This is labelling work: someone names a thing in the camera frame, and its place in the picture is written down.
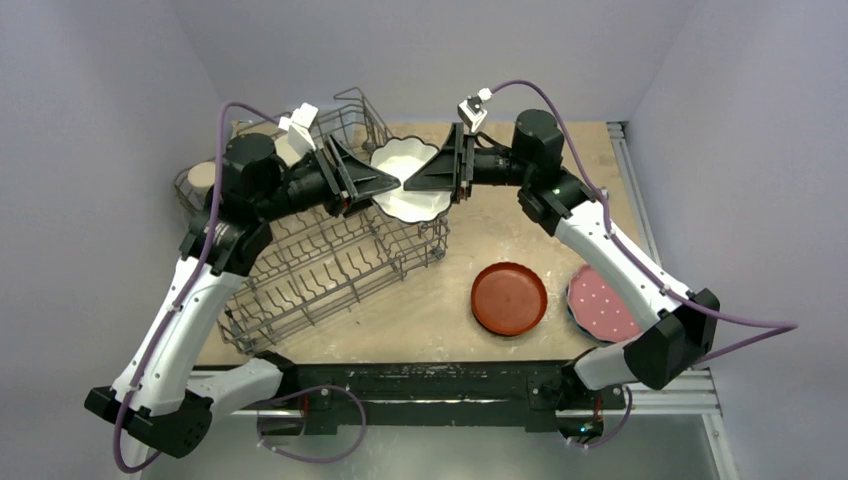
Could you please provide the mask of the white floral mug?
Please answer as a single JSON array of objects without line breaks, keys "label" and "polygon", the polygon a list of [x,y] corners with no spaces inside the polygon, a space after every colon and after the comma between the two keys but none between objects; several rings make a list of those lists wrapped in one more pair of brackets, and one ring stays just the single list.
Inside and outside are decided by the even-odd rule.
[{"label": "white floral mug", "polygon": [[302,154],[298,153],[289,144],[288,137],[286,135],[281,135],[276,138],[274,141],[274,145],[277,155],[288,167],[297,164],[301,160]]}]

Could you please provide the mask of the pink polka dot plate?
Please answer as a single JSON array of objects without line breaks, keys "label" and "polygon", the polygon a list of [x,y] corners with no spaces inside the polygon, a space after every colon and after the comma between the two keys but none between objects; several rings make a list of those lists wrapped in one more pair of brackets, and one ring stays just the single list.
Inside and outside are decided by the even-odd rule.
[{"label": "pink polka dot plate", "polygon": [[623,300],[588,264],[570,278],[565,299],[577,327],[598,342],[614,344],[643,333]]}]

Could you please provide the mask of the clear plastic container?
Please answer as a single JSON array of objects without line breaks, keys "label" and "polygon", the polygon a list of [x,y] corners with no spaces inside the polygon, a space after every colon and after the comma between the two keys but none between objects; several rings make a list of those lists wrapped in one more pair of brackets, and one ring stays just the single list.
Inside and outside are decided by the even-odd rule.
[{"label": "clear plastic container", "polygon": [[289,116],[289,122],[291,125],[298,125],[304,128],[312,127],[319,123],[333,122],[339,116],[340,112],[340,108],[320,109],[315,105],[304,102],[293,110]]}]

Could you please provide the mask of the blue plate under pink plate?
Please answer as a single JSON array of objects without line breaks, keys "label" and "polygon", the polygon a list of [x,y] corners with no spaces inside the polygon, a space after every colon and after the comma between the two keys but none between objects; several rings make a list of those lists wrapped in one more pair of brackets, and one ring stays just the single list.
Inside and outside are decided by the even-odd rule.
[{"label": "blue plate under pink plate", "polygon": [[623,341],[632,323],[621,301],[602,280],[578,280],[565,287],[568,319],[584,336],[602,344]]}]

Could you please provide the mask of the beige mug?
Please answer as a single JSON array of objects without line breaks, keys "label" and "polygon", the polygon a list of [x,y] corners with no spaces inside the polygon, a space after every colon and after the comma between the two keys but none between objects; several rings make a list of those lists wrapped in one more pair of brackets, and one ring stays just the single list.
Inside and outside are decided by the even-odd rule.
[{"label": "beige mug", "polygon": [[187,181],[195,194],[205,196],[216,182],[215,162],[206,161],[192,166],[188,171]]}]

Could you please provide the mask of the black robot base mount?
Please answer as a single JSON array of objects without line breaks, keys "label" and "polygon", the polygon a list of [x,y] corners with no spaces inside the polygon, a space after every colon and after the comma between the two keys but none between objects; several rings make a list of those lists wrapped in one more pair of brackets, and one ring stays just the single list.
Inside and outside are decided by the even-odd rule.
[{"label": "black robot base mount", "polygon": [[521,427],[598,436],[625,407],[620,385],[579,386],[567,360],[451,363],[286,362],[268,406],[298,410],[308,435],[341,426]]}]

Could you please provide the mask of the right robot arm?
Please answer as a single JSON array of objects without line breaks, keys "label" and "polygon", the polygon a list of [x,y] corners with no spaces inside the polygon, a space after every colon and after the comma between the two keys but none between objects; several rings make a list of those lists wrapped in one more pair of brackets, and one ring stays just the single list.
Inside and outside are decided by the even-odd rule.
[{"label": "right robot arm", "polygon": [[476,145],[461,123],[407,191],[446,191],[454,203],[477,185],[518,187],[525,215],[584,259],[624,301],[641,334],[580,355],[561,381],[564,399],[584,407],[602,388],[639,382],[660,390],[711,349],[717,297],[664,272],[611,221],[605,197],[562,165],[565,135],[555,117],[529,109],[504,149]]}]

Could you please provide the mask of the red-orange plate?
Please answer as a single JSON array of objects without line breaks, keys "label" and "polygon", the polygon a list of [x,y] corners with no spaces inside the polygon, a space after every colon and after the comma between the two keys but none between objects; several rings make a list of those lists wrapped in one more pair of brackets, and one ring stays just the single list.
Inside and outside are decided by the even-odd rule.
[{"label": "red-orange plate", "polygon": [[543,319],[548,295],[541,278],[528,267],[498,262],[475,277],[470,304],[475,320],[483,328],[514,337],[529,332]]}]

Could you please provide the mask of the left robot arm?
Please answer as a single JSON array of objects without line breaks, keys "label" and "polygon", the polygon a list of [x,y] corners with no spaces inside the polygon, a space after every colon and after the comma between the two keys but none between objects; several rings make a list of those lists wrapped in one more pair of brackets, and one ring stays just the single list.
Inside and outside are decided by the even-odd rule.
[{"label": "left robot arm", "polygon": [[240,135],[219,149],[215,169],[150,330],[121,375],[85,401],[113,424],[116,439],[131,437],[156,456],[188,455],[214,421],[243,407],[266,401],[284,409],[297,399],[298,382],[273,354],[189,380],[211,328],[271,243],[272,223],[318,205],[345,214],[400,186],[335,139],[290,166],[269,136]]}]

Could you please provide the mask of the white bowl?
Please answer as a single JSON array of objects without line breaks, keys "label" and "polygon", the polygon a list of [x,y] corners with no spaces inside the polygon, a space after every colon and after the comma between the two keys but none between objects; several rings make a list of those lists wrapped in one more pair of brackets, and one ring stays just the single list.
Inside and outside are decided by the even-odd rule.
[{"label": "white bowl", "polygon": [[392,137],[377,148],[370,157],[372,167],[400,181],[400,186],[375,195],[372,200],[386,215],[406,224],[436,220],[451,206],[447,191],[413,191],[404,186],[439,148],[416,136]]}]

